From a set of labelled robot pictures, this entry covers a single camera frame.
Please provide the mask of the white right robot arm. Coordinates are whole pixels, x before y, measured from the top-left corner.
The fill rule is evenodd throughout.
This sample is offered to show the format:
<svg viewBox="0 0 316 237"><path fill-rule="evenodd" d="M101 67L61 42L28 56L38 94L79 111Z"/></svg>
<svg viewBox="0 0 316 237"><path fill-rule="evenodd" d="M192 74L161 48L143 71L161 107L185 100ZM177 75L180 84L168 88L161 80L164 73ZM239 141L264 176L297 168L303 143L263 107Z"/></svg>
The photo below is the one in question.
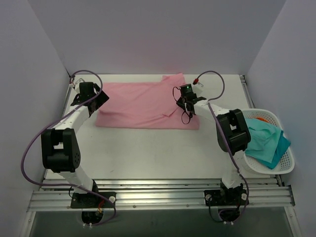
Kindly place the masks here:
<svg viewBox="0 0 316 237"><path fill-rule="evenodd" d="M179 90L180 98L176 104L190 119L199 116L215 124L218 144L229 156L221 178L221 183L225 188L220 190L219 198L223 203L232 203L237 198L234 188L242 183L235 155L244 155L251 140L244 115L240 109L224 109L210 103L210 100L205 97L197 96L191 84L182 85Z"/></svg>

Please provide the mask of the pink t shirt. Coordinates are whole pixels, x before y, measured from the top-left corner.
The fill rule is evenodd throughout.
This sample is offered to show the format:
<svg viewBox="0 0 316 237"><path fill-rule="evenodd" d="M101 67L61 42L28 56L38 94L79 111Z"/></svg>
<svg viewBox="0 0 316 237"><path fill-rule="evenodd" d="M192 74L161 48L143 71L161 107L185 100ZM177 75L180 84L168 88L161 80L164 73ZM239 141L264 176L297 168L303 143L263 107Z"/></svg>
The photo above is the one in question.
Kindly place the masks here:
<svg viewBox="0 0 316 237"><path fill-rule="evenodd" d="M163 76L158 82L109 82L109 100L99 110L95 125L109 128L198 130L199 118L188 119L176 105L183 74Z"/></svg>

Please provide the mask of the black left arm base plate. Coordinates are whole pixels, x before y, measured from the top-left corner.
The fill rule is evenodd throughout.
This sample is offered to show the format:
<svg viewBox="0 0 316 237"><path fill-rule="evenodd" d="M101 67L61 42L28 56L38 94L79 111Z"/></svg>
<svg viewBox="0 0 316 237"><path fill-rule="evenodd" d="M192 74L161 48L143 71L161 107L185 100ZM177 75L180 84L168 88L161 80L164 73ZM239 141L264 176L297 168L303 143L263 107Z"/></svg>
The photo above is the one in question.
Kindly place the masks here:
<svg viewBox="0 0 316 237"><path fill-rule="evenodd" d="M109 201L116 202L116 192L100 192L100 195L107 198ZM104 201L103 198L97 197L96 195L86 193L79 194L73 193L70 208L72 209L87 209L87 208L98 208L101 207L99 204L103 203L103 208L111 208L112 205L108 201Z"/></svg>

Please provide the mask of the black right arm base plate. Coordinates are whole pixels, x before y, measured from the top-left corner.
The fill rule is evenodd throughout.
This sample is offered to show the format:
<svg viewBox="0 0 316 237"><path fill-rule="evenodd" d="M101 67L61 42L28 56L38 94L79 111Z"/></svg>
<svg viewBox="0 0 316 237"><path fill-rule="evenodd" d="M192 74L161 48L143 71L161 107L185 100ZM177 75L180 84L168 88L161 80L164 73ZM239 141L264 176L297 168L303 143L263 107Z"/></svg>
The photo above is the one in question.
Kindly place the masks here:
<svg viewBox="0 0 316 237"><path fill-rule="evenodd" d="M205 205L208 206L242 206L249 204L244 189L215 189L204 190Z"/></svg>

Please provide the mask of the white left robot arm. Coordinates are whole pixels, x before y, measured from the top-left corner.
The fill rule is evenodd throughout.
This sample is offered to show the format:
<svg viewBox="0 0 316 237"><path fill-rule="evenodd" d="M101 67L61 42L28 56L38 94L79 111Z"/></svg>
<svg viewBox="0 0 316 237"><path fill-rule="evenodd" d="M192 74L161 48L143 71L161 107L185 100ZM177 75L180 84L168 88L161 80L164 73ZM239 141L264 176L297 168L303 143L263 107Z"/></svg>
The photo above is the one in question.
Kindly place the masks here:
<svg viewBox="0 0 316 237"><path fill-rule="evenodd" d="M77 193L82 194L83 203L94 207L99 203L100 195L95 181L80 165L76 133L109 97L93 82L80 82L76 91L65 118L41 134L42 163L44 168L62 176Z"/></svg>

